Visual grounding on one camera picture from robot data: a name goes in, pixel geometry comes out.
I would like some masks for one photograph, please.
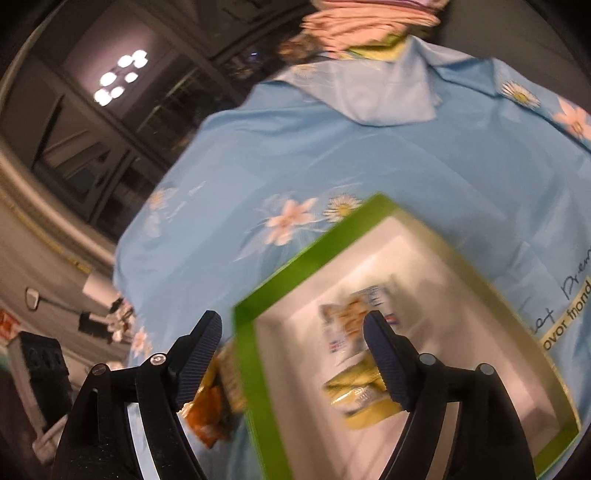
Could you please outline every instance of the white daisy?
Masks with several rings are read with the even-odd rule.
[[[175,193],[177,193],[178,189],[170,188],[170,189],[158,189],[152,192],[150,198],[148,199],[148,205],[150,210],[162,210],[168,206],[168,201],[173,197]]]
[[[540,106],[540,100],[529,90],[519,85],[519,83],[505,82],[501,93],[527,108],[538,108]]]
[[[330,223],[336,223],[349,215],[359,205],[361,205],[361,201],[357,197],[345,193],[331,198],[323,213]]]
[[[292,70],[296,77],[304,80],[310,80],[312,75],[316,71],[316,65],[310,63],[303,63],[301,65],[295,65]]]

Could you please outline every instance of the blue tablecloth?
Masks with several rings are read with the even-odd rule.
[[[234,304],[378,191],[442,235],[543,337],[591,275],[590,122],[500,61],[418,39],[395,63],[282,72],[204,123],[121,238],[115,283],[141,327],[132,364],[166,351],[206,309],[231,335]],[[589,310],[548,352],[585,429]],[[212,452],[194,445],[211,478],[260,477],[244,426]]]

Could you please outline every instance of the screw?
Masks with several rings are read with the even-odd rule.
[[[495,369],[489,364],[482,364],[480,366],[480,371],[485,375],[492,375],[495,373]]]
[[[166,355],[163,353],[157,353],[156,355],[152,355],[150,358],[150,363],[152,365],[162,365],[166,361]]]
[[[107,371],[107,366],[105,364],[98,364],[92,367],[92,374],[96,375],[97,377],[102,375]]]
[[[430,353],[422,353],[418,359],[423,365],[435,365],[437,362],[437,359]]]

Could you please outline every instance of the mirror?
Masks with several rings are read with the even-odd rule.
[[[34,288],[27,287],[25,289],[25,303],[27,304],[27,308],[32,311],[36,312],[39,308],[39,302],[41,300],[41,294],[35,290]]]

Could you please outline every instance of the folded cloth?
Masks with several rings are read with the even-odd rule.
[[[317,37],[327,51],[367,45],[389,34],[402,35],[408,25],[433,27],[439,24],[435,15],[412,8],[353,2],[333,2],[333,5],[335,8],[304,17],[302,23],[304,31]]]
[[[405,37],[399,37],[397,35],[387,35],[380,41],[373,41],[368,44],[362,45],[362,47],[392,47],[404,38]]]
[[[318,10],[325,10],[328,8],[334,8],[334,4],[340,2],[342,2],[342,0],[313,0],[312,4]],[[441,10],[449,3],[449,0],[355,0],[355,3],[393,5],[396,7],[408,7],[431,11]]]
[[[319,10],[327,10],[329,8],[337,8],[338,4],[343,0],[324,0],[321,5],[315,5]],[[392,7],[407,7],[424,11],[431,11],[433,7],[430,6],[431,0],[354,0],[349,3],[356,3],[360,6],[367,6],[368,4],[375,5],[390,5]]]
[[[402,55],[402,52],[404,51],[404,46],[406,44],[406,39],[408,37],[395,38],[397,39],[397,41],[393,42],[391,45],[365,45],[360,47],[351,47],[349,49],[349,52],[357,57],[370,60],[398,60],[398,58],[400,57],[400,55]]]

